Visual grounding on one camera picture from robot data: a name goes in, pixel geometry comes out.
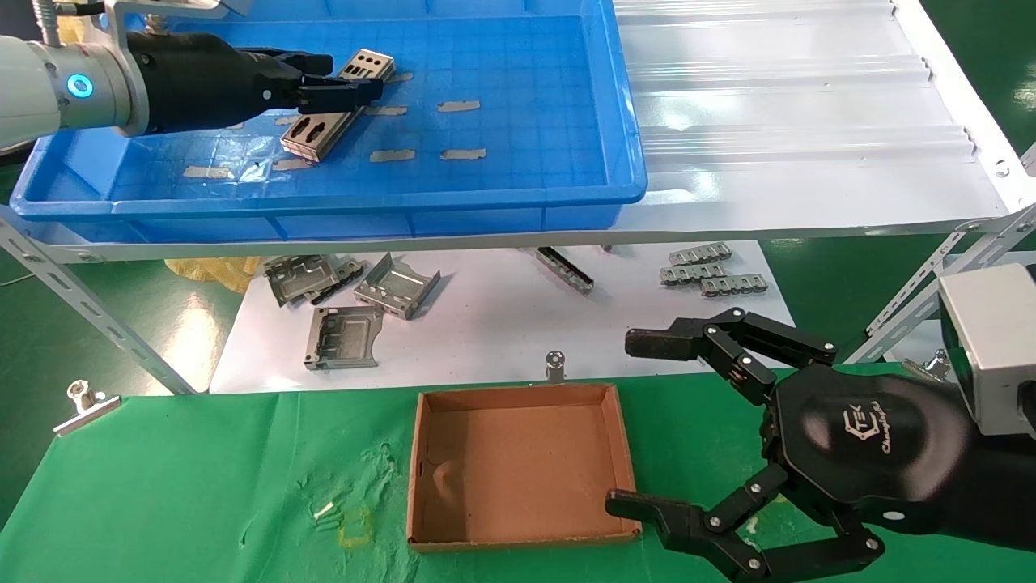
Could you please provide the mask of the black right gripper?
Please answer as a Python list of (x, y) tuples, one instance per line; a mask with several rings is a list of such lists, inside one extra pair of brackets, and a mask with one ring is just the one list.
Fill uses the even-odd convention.
[[(804, 582), (862, 571), (884, 554), (862, 522), (900, 534), (948, 526), (948, 494), (972, 442), (972, 418), (954, 388), (827, 368), (835, 344), (744, 309), (629, 329), (625, 351), (703, 360), (752, 405), (770, 402), (775, 440), (767, 456), (784, 466), (770, 462), (709, 511), (608, 491), (606, 512), (654, 525), (664, 549), (702, 557), (730, 582)], [(762, 357), (800, 370), (777, 384)], [(741, 538), (739, 529), (778, 496), (832, 528), (833, 538), (771, 549)]]

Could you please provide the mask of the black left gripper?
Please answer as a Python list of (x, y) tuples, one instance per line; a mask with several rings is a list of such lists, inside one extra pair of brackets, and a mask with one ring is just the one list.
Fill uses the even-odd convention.
[(297, 105), (300, 114), (348, 113), (381, 99), (378, 78), (333, 77), (333, 56), (238, 49), (207, 32), (130, 33), (147, 97), (144, 134), (212, 130)]

